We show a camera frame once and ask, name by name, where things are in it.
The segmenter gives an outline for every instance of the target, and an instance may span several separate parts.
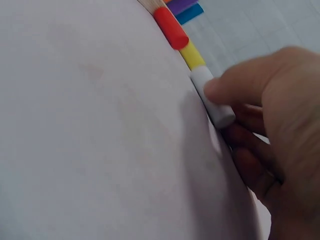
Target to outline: fingernail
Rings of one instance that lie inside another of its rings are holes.
[[[210,81],[207,81],[203,87],[203,92],[205,95],[209,95],[213,89],[215,88],[215,85],[217,84],[219,78],[211,79]]]

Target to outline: white eraser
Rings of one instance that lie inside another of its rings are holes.
[[[217,129],[223,129],[231,125],[236,120],[236,115],[232,108],[227,105],[214,104],[210,102],[204,94],[206,82],[214,78],[208,67],[198,66],[194,68],[191,71],[190,78],[204,103],[213,125]]]

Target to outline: grid paper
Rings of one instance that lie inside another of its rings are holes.
[[[320,0],[199,0],[183,25],[214,76],[288,45],[320,52]]]

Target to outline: hand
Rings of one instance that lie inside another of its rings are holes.
[[[271,213],[269,239],[320,239],[320,55],[286,47],[231,67],[204,93],[235,106],[237,123],[223,135]]]

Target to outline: white paper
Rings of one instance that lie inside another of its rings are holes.
[[[2,1],[0,47],[2,240],[260,238],[186,64],[136,0]]]

